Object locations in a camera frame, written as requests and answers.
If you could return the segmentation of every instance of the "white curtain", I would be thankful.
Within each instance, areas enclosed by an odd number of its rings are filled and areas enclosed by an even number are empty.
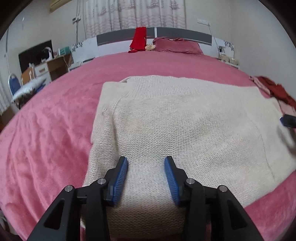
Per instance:
[[[0,114],[2,114],[9,107],[10,103],[4,91],[2,80],[0,78]]]
[[[87,0],[86,37],[135,27],[186,28],[184,0]]]

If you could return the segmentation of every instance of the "white knit sweater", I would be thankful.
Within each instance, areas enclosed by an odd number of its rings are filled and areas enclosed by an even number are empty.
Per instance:
[[[179,233],[184,210],[172,201],[164,158],[201,184],[226,185],[243,206],[272,191],[296,168],[281,113],[257,87],[147,76],[105,83],[84,185],[129,160],[118,206],[108,209],[113,237]]]

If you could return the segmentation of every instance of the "pink blanket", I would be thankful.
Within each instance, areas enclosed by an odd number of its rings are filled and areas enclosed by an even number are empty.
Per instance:
[[[66,185],[81,187],[103,83],[135,75],[254,85],[211,57],[155,51],[100,57],[54,81],[0,134],[0,208],[22,239]],[[274,240],[296,214],[296,172],[246,210],[264,239]]]

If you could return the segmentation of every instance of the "pillow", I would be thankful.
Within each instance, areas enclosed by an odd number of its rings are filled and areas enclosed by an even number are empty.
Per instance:
[[[170,40],[167,38],[155,38],[153,44],[156,45],[155,50],[162,52],[186,53],[198,56],[204,55],[200,49],[198,42],[177,38]]]
[[[31,94],[34,90],[37,90],[44,83],[45,80],[46,80],[46,77],[40,76],[26,83],[17,92],[15,92],[11,101],[14,102],[24,95]]]

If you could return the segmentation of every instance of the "white cushion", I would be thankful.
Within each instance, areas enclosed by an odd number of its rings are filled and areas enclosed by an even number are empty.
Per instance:
[[[31,80],[30,82],[26,83],[23,87],[21,87],[12,97],[12,102],[21,98],[26,94],[30,94],[33,90],[37,90],[46,80],[46,77],[40,76],[36,79]]]

